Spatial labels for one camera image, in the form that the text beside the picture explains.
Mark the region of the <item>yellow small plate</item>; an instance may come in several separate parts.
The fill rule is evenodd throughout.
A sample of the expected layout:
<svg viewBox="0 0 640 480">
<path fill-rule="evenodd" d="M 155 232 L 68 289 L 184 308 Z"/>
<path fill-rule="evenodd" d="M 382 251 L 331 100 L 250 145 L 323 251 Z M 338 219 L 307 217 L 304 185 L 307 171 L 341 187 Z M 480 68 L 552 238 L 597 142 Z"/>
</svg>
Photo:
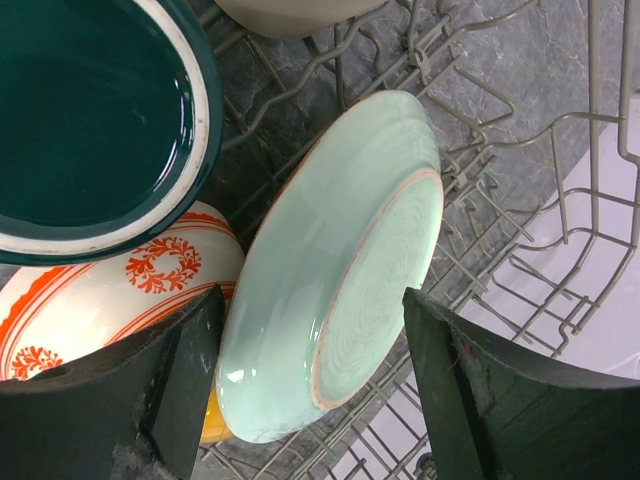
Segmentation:
<svg viewBox="0 0 640 480">
<path fill-rule="evenodd" d="M 216 390 L 213 389 L 208 399 L 200 442 L 219 443 L 233 437 L 221 414 Z"/>
</svg>

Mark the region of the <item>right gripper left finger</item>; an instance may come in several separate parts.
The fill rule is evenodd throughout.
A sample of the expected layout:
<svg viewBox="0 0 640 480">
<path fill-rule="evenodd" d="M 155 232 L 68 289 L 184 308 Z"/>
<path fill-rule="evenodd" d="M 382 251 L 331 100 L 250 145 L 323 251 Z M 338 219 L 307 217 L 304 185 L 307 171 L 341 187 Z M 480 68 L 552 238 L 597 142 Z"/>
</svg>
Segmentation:
<svg viewBox="0 0 640 480">
<path fill-rule="evenodd" d="M 2 478 L 190 478 L 224 314 L 214 288 L 90 355 L 2 382 Z"/>
</svg>

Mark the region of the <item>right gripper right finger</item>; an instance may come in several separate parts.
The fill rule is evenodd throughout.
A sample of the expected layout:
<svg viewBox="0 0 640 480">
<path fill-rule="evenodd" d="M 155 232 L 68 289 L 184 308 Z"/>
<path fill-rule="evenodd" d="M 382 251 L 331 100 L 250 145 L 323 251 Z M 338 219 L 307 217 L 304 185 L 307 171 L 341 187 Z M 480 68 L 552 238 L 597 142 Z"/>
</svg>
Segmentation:
<svg viewBox="0 0 640 480">
<path fill-rule="evenodd" d="M 639 383 L 545 357 L 407 289 L 439 479 L 636 479 Z"/>
</svg>

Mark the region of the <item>light green flower plate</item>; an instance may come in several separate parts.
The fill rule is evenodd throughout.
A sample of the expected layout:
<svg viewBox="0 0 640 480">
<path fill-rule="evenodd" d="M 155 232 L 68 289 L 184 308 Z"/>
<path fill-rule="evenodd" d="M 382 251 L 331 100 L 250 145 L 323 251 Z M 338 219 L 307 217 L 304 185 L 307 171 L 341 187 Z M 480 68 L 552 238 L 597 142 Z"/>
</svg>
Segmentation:
<svg viewBox="0 0 640 480">
<path fill-rule="evenodd" d="M 421 102 L 377 92 L 311 148 L 249 248 L 224 326 L 216 393 L 246 442 L 269 443 L 344 405 L 390 352 L 444 209 Z"/>
</svg>

